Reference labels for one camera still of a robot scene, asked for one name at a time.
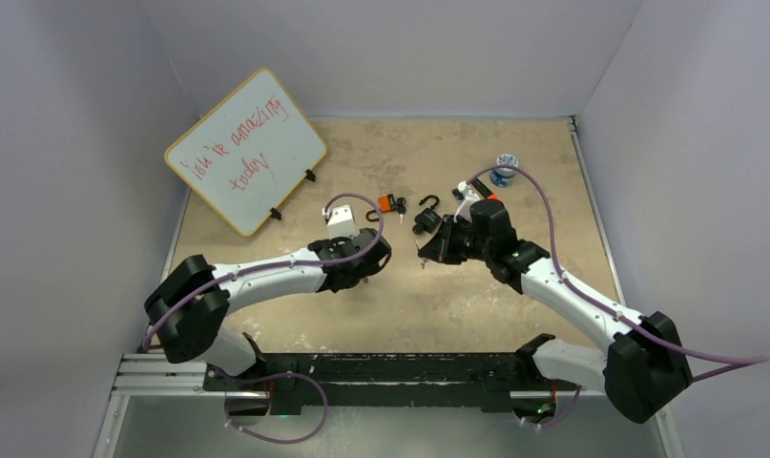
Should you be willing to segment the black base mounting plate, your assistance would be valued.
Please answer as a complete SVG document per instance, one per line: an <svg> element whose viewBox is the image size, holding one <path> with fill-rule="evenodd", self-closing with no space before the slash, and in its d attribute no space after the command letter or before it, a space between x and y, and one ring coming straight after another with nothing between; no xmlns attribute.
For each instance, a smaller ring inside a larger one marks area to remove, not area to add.
<svg viewBox="0 0 770 458"><path fill-rule="evenodd" d="M261 371L235 382L206 367L207 391L266 393L275 415L305 406L472 407L532 422L553 417L567 382L543 378L511 352L267 353Z"/></svg>

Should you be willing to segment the orange padlock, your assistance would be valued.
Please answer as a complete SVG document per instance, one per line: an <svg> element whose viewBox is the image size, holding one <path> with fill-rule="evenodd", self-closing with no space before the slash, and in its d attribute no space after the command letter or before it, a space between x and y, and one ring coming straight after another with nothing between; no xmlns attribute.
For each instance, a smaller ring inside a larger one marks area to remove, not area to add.
<svg viewBox="0 0 770 458"><path fill-rule="evenodd" d="M365 214L365 219L369 222L376 222L379 220L378 214L392 213L398 206L397 198L393 194L387 194L378 197L377 207L375 210L370 210Z"/></svg>

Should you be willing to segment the black padlock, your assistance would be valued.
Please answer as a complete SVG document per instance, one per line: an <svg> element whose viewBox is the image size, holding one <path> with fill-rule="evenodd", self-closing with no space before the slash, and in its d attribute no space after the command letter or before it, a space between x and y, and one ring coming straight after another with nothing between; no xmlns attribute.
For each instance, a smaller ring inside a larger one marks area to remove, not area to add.
<svg viewBox="0 0 770 458"><path fill-rule="evenodd" d="M440 225L442 218L435 211L440 199L436 195L427 195L419 201L422 211L414 218L412 232L415 235L431 234Z"/></svg>

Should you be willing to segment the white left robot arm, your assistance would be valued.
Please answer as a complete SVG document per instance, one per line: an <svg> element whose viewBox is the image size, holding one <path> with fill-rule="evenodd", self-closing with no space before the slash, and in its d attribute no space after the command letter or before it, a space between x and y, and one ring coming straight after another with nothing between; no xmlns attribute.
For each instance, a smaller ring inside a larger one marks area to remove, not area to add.
<svg viewBox="0 0 770 458"><path fill-rule="evenodd" d="M245 264L184 259L150 294L150 328L142 346L158 341L168 362L202 362L227 374L239 389L261 384L264 361L257 343L230 330L226 318L244 307L280 297L336 293L358 285L389 262L392 249L375 229L354 237L320 239L290 254Z"/></svg>

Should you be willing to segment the orange black highlighter marker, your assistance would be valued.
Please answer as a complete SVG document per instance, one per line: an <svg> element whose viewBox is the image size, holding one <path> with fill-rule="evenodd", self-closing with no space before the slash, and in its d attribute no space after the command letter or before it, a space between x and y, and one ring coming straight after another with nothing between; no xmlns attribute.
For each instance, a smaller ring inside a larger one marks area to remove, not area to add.
<svg viewBox="0 0 770 458"><path fill-rule="evenodd" d="M498 200L499 197L496 196L491 189L479 178L474 179L470 184L477 193L479 193L482 198L489 199L489 200Z"/></svg>

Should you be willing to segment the black-headed keys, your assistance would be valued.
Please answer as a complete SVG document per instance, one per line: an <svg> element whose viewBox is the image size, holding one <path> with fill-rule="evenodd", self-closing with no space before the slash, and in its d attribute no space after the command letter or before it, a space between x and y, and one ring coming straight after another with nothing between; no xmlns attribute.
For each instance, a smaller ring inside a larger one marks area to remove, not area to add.
<svg viewBox="0 0 770 458"><path fill-rule="evenodd" d="M404 224L406 214L406 199L403 197L396 198L395 204L396 213L399 215L400 224Z"/></svg>

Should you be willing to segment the whiteboard with red writing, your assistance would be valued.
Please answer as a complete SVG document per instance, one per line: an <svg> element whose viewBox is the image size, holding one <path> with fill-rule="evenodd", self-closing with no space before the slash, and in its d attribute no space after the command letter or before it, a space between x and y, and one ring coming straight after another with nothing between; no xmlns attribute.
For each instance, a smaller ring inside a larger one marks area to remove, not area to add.
<svg viewBox="0 0 770 458"><path fill-rule="evenodd" d="M261 68L169 146L164 160L233 230L250 237L327 150L278 77Z"/></svg>

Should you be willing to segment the blue white round jar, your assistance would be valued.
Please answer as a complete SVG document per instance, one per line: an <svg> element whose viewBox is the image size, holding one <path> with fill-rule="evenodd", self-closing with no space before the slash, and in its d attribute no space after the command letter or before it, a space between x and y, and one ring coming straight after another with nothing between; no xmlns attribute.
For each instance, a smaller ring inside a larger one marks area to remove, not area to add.
<svg viewBox="0 0 770 458"><path fill-rule="evenodd" d="M500 168L490 171L490 181L497 187L508 187L516 176L518 158L512 154L502 154L496 158L495 164L500 165Z"/></svg>

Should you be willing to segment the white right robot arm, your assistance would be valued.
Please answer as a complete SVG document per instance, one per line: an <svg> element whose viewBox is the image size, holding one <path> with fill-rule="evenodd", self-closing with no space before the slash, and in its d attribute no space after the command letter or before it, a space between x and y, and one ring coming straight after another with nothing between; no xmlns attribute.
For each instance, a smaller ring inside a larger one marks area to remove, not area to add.
<svg viewBox="0 0 770 458"><path fill-rule="evenodd" d="M497 281L546 305L592 341L585 347L541 334L521 346L515 374L526 387L560 380L599 391L623 417L643 424L693 382L670 318L645 316L572 276L550 251L517 236L499 200L475 202L467 219L445 216L417 255L447 265L479 260Z"/></svg>

